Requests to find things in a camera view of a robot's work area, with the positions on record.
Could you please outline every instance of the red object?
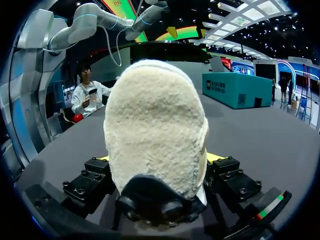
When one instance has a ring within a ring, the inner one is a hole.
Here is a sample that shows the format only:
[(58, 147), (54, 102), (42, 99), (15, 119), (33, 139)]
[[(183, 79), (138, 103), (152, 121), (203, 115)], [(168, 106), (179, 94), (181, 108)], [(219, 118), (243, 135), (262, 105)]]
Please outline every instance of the red object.
[(231, 59), (221, 58), (221, 62), (225, 64), (229, 69), (231, 69)]
[(84, 117), (81, 114), (78, 114), (73, 116), (72, 121), (74, 123), (77, 123), (77, 122), (80, 122), (82, 119), (84, 119)]

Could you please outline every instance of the white jacket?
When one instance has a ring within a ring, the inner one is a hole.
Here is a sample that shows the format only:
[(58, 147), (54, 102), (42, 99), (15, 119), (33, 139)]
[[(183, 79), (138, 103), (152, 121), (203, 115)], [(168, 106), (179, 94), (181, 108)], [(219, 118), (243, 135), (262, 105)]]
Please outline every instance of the white jacket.
[[(96, 104), (92, 104), (90, 101), (90, 104), (88, 107), (83, 108), (81, 106), (81, 103), (85, 100), (85, 98), (89, 95), (89, 91), (92, 89), (97, 89), (97, 97), (100, 100), (99, 106)], [(112, 88), (108, 88), (106, 86), (103, 86), (98, 81), (92, 81), (91, 84), (87, 87), (84, 87), (82, 83), (80, 83), (74, 90), (72, 95), (72, 111), (74, 114), (82, 114), (82, 116), (85, 118), (89, 116), (91, 113), (97, 110), (97, 107), (103, 107), (102, 104), (102, 95), (109, 96), (112, 91)]]

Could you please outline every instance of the ladder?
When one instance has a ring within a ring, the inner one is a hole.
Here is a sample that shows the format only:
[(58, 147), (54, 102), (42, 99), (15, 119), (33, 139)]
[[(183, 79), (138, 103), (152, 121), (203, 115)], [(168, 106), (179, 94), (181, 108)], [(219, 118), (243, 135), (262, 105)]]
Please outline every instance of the ladder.
[[(309, 117), (306, 117), (307, 109), (310, 109)], [(302, 113), (301, 120), (305, 121), (309, 119), (309, 125), (311, 122), (312, 114), (312, 92), (310, 87), (310, 73), (309, 67), (303, 64), (303, 80), (302, 80), (302, 89), (301, 89), (301, 98), (299, 102), (299, 107), (296, 111), (296, 117), (299, 113)]]

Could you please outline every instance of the cable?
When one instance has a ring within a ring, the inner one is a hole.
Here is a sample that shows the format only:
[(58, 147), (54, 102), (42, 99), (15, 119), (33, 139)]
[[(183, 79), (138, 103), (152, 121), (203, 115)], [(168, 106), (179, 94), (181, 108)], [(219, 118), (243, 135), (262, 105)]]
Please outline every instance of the cable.
[(135, 25), (135, 23), (136, 23), (136, 21), (137, 21), (137, 19), (138, 19), (138, 14), (139, 14), (139, 12), (140, 12), (140, 8), (141, 8), (141, 5), (142, 5), (143, 1), (144, 1), (144, 0), (141, 0), (140, 3), (139, 3), (138, 10), (136, 11), (136, 15), (135, 15), (135, 20), (134, 20), (132, 26)]
[(102, 28), (105, 32), (105, 35), (106, 35), (106, 43), (108, 45), (108, 51), (110, 53), (110, 57), (112, 59), (112, 61), (114, 62), (115, 65), (117, 65), (118, 67), (121, 67), (122, 66), (122, 59), (121, 59), (121, 56), (120, 56), (120, 51), (119, 51), (119, 45), (118, 45), (118, 39), (119, 39), (119, 35), (120, 33), (122, 33), (123, 31), (127, 30), (128, 28), (125, 28), (123, 30), (121, 30), (117, 36), (116, 36), (116, 39), (115, 39), (115, 45), (116, 45), (116, 50), (117, 50), (117, 53), (118, 53), (118, 57), (119, 57), (119, 60), (120, 60), (120, 63), (118, 64), (117, 61), (115, 60), (112, 52), (111, 52), (111, 49), (110, 49), (110, 42), (109, 42), (109, 35), (108, 35), (108, 31), (106, 30), (106, 28), (102, 25), (98, 25), (98, 27)]
[(43, 51), (45, 51), (45, 52), (49, 52), (49, 53), (58, 53), (58, 52), (62, 52), (63, 50), (67, 50), (67, 49), (70, 49), (70, 48), (72, 48), (74, 45), (76, 45), (78, 43), (78, 41), (77, 42), (75, 42), (75, 43), (73, 43), (73, 44), (71, 44), (70, 46), (68, 46), (68, 47), (66, 47), (66, 48), (63, 48), (63, 49), (59, 49), (59, 50), (49, 50), (49, 49), (46, 49), (46, 48), (42, 48), (42, 50)]

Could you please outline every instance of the yellow strip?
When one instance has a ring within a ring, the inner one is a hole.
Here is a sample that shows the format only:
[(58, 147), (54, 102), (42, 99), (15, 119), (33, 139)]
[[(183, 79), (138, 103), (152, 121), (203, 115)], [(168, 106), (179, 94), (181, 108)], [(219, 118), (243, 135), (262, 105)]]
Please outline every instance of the yellow strip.
[[(226, 159), (227, 157), (218, 156), (218, 155), (214, 155), (212, 153), (207, 152), (206, 158), (212, 164), (213, 161), (217, 161), (218, 159)], [(98, 158), (98, 159), (99, 160), (107, 160), (107, 161), (109, 161), (109, 156), (101, 157), (101, 158)]]

